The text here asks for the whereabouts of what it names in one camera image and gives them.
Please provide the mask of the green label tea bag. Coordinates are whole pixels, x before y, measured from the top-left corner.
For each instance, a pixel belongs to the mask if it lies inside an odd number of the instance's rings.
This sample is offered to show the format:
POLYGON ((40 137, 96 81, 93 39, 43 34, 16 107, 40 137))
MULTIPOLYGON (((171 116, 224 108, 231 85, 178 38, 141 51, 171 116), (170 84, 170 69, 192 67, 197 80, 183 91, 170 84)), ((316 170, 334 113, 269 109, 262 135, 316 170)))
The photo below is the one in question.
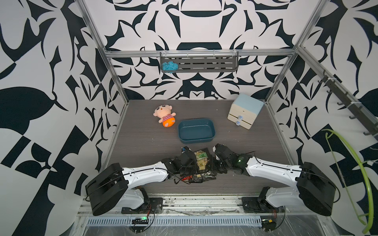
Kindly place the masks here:
POLYGON ((196 156, 197 161, 207 160, 208 159, 207 152, 205 152, 203 150, 196 151, 195 152, 195 156, 196 156))

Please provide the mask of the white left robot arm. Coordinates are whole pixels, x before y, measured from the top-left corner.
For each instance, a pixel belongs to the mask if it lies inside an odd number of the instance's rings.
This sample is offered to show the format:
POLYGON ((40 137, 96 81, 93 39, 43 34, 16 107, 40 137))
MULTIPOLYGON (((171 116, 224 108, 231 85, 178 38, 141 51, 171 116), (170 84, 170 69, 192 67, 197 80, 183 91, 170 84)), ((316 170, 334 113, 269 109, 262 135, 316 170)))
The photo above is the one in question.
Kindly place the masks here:
POLYGON ((120 201, 130 209, 137 209, 147 202, 147 195, 139 187, 174 178, 180 180, 196 172, 196 156, 189 149, 173 159, 165 158, 143 167, 123 168, 114 163, 86 185, 86 200, 90 202, 94 216, 109 212, 120 201))

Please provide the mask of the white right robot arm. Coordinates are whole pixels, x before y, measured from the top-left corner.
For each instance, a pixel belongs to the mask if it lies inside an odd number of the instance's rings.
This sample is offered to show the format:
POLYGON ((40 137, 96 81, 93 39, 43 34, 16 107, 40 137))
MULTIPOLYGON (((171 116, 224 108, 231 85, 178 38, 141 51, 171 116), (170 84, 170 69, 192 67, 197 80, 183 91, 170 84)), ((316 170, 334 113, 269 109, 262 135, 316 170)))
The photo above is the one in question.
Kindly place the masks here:
POLYGON ((248 177, 264 178, 284 187, 264 187, 260 195, 244 199, 244 209, 274 212, 286 206, 305 206, 323 216, 332 214, 336 185, 313 163, 286 165, 257 158, 249 153, 237 154, 225 145, 213 147, 221 173, 233 171, 248 177))

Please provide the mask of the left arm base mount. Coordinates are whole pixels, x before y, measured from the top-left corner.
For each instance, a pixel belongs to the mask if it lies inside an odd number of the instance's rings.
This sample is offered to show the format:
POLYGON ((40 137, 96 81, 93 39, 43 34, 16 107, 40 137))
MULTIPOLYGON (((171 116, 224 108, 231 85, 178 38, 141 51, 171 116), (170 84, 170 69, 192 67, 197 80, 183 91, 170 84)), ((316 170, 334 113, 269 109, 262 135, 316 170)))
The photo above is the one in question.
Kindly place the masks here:
POLYGON ((129 207, 122 207, 121 214, 147 214, 147 213, 160 213, 162 210, 163 198, 149 198, 141 206, 136 209, 129 207))

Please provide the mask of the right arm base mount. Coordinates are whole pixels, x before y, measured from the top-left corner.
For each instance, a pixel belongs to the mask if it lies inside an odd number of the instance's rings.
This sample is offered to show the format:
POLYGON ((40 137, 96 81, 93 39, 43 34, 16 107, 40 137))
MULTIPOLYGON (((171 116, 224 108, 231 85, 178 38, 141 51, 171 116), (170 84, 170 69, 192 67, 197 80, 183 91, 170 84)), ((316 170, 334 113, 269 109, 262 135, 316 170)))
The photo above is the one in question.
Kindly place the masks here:
POLYGON ((285 207, 274 207, 258 197, 242 197, 242 207, 245 213, 281 213, 285 207))

